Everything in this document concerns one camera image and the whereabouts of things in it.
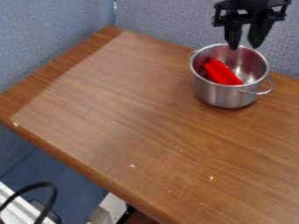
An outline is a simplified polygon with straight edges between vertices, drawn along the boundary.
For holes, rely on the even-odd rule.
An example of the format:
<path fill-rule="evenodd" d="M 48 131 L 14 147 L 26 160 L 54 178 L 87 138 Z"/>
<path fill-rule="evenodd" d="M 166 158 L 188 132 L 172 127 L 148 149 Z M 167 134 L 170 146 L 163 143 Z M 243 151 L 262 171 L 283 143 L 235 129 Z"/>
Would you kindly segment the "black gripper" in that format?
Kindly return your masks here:
<path fill-rule="evenodd" d="M 250 24 L 247 41 L 259 48 L 277 21 L 286 20 L 293 0 L 223 0 L 214 4 L 213 24 L 225 26 L 225 39 L 233 50 L 239 48 L 242 26 Z"/>

